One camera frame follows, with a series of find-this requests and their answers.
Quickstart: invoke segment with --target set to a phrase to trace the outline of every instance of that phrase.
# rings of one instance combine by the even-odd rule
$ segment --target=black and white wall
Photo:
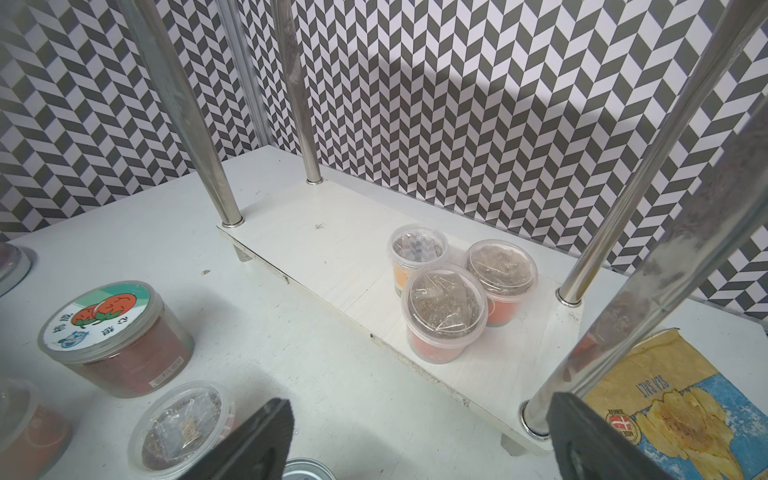
[[[112,0],[25,1],[29,13],[2,39],[11,59],[0,67],[7,237],[190,168]],[[320,159],[579,254],[724,5],[295,0]],[[222,157],[257,147],[213,0],[158,7]],[[243,0],[240,17],[276,146],[298,153],[269,0]],[[639,264],[768,93],[766,33],[763,26],[685,130],[611,267],[631,272]],[[49,120],[46,109],[63,120]],[[767,291],[761,229],[697,296],[762,319]]]
[[[189,172],[114,0],[16,4],[0,24],[0,240]],[[157,8],[219,155],[258,147],[214,0]]]
[[[296,0],[321,161],[579,254],[724,10],[720,0]],[[267,0],[245,0],[277,145],[297,151]],[[610,265],[631,272],[768,83],[757,32],[672,151]],[[697,296],[768,313],[761,229]]]

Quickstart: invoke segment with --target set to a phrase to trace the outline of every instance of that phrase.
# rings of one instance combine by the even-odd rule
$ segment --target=clear plastic cup
[[[427,225],[411,223],[392,232],[387,253],[392,261],[398,296],[402,295],[402,289],[415,271],[446,259],[448,248],[445,234]]]
[[[160,397],[136,424],[128,464],[139,477],[178,478],[224,440],[234,423],[235,403],[223,386],[185,383]]]
[[[467,250],[462,265],[488,296],[488,326],[511,322],[538,285],[536,263],[522,248],[503,240],[482,240]]]
[[[25,380],[0,381],[0,476],[40,478],[69,444],[71,427]]]
[[[160,294],[139,281],[110,283],[72,300],[43,325],[38,345],[118,398],[159,389],[194,350]]]
[[[485,291],[460,266],[424,267],[402,293],[408,343],[426,362],[453,361],[480,337],[488,321]]]

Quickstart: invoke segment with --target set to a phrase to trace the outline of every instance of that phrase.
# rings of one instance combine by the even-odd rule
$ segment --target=clear plastic lid
[[[538,283],[538,269],[522,248],[503,240],[482,240],[464,254],[462,262],[492,300],[519,302]]]
[[[139,339],[164,310],[163,300],[148,283],[110,283],[62,307],[40,330],[38,345],[59,363],[94,362]]]
[[[392,232],[387,253],[393,261],[410,267],[432,265],[448,255],[448,239],[440,230],[411,223]]]
[[[0,243],[0,296],[21,282],[31,268],[31,261],[24,250]]]
[[[128,442],[128,463],[149,478],[177,478],[232,430],[232,395],[212,382],[190,382],[157,400]]]
[[[27,428],[38,408],[38,392],[26,380],[0,380],[0,452]]]
[[[456,265],[432,265],[408,279],[402,312],[425,342],[460,348],[474,342],[488,322],[488,301],[480,283]]]

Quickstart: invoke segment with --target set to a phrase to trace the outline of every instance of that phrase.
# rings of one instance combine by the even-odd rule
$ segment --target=white shelf
[[[542,276],[515,320],[487,329],[454,362],[432,365],[416,356],[407,343],[386,255],[392,231],[415,223],[414,218],[330,180],[270,191],[241,211],[242,226],[220,228],[236,247],[338,309],[376,345],[527,450],[551,451],[550,442],[525,433],[518,408],[578,339],[583,309],[567,308],[556,300],[558,283]],[[469,246],[450,235],[449,243],[454,261]]]

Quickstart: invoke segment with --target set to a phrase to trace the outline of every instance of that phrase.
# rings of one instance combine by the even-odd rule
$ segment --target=metal pole
[[[256,138],[260,146],[271,145],[274,143],[272,132],[269,129],[263,97],[257,83],[256,65],[253,64],[250,47],[246,43],[248,35],[243,21],[240,19],[237,0],[216,0],[216,5],[219,7],[221,24],[232,51],[235,70],[240,77],[240,85],[243,86],[245,103],[248,105],[250,117],[253,120]]]
[[[224,174],[208,127],[197,106],[187,74],[152,0],[120,0],[125,23],[131,30],[141,59],[170,121],[192,159],[195,170],[225,227],[242,224],[235,197]]]
[[[690,119],[767,18],[768,2],[765,0],[731,0],[728,4],[680,97],[661,122],[644,159],[557,291],[562,303],[568,306],[581,304],[584,292],[598,274]]]
[[[677,219],[527,405],[521,420],[549,432],[554,392],[583,397],[641,339],[768,221],[768,107],[686,202]]]
[[[272,16],[275,19],[275,33],[286,79],[288,103],[293,111],[293,120],[296,122],[301,156],[304,157],[306,182],[317,185],[323,182],[323,177],[320,176],[320,167],[317,163],[317,147],[310,120],[310,103],[304,86],[306,71],[301,65],[301,48],[296,40],[296,26],[293,24],[293,16],[290,12],[290,0],[272,0]]]

